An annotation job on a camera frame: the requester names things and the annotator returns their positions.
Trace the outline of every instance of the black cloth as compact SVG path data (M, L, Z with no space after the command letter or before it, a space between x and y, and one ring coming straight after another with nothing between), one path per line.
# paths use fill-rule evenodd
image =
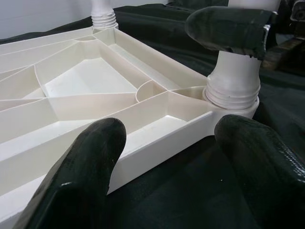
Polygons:
M204 49L185 33L184 22L193 11L173 4L115 9L120 30L207 76L218 52ZM91 19L86 18L0 43L89 26ZM261 103L254 119L272 127L305 158L305 77L261 70L260 79ZM111 193L107 206L113 229L258 228L230 163L213 136Z

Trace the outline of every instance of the white plastic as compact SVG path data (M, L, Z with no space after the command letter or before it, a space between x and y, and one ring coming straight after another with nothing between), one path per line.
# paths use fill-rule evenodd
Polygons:
M98 119L116 117L127 130L112 192L213 135L223 115L251 118L259 104L213 105L202 97L206 77L115 28L0 45L0 59L0 229L12 227L52 165Z
M91 0L91 2L91 18L95 29L103 30L110 27L118 27L110 0Z
M279 3L280 0L229 0L228 6L276 11ZM256 58L220 51L203 96L226 109L251 107L260 89L260 65Z

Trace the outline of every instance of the white plastic leg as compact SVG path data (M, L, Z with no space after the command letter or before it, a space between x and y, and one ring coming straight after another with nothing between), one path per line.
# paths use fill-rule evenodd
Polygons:
M280 0L229 0L228 6L276 11L279 4ZM251 107L260 89L260 65L256 58L220 51L203 96L226 109Z
M111 7L110 0L91 0L92 11L91 18L93 27L98 30L110 27L118 28L115 13Z

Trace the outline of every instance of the white wall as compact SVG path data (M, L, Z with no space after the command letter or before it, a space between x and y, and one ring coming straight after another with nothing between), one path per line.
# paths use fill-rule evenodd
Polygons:
M112 6L163 3L168 0L111 0ZM47 31L90 16L91 0L1 0L0 39Z

